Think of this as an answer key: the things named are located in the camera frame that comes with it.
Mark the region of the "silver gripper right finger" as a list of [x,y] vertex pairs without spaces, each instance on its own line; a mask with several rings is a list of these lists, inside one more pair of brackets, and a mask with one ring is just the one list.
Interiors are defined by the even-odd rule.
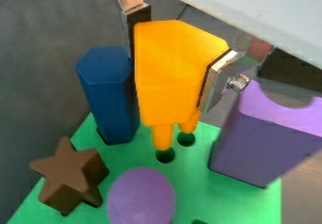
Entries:
[[207,113],[228,90],[240,93],[249,82],[243,72],[263,64],[273,47],[269,43],[239,31],[232,46],[208,64],[204,72],[197,109]]

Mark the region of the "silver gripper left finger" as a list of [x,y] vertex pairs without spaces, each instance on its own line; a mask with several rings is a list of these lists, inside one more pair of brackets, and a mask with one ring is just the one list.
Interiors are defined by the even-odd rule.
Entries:
[[134,54],[133,27],[150,20],[150,6],[142,0],[116,0],[122,29],[128,39],[129,54]]

